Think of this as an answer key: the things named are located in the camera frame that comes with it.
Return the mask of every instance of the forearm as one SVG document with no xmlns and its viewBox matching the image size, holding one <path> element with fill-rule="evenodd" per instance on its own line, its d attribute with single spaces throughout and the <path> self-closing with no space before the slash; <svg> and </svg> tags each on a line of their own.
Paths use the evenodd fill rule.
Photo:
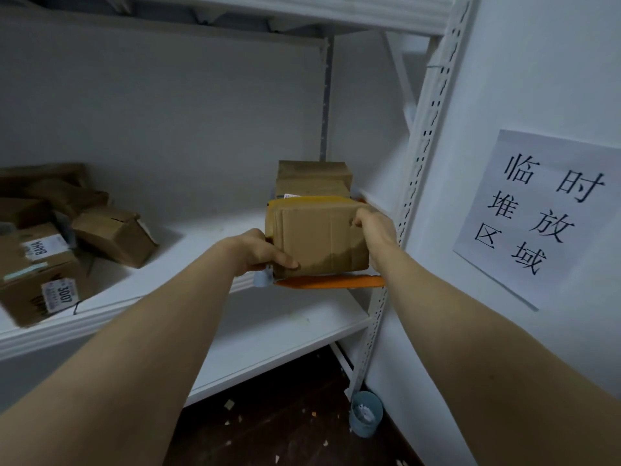
<svg viewBox="0 0 621 466">
<path fill-rule="evenodd" d="M 114 319 L 0 418 L 3 454 L 37 465 L 51 463 L 46 458 L 160 462 L 217 330 L 234 268 L 227 245 L 216 245 Z M 16 447 L 25 440 L 11 432 L 20 431 L 37 446 Z"/>
<path fill-rule="evenodd" d="M 402 325 L 481 465 L 621 460 L 618 401 L 402 250 L 383 260 Z"/>
</svg>

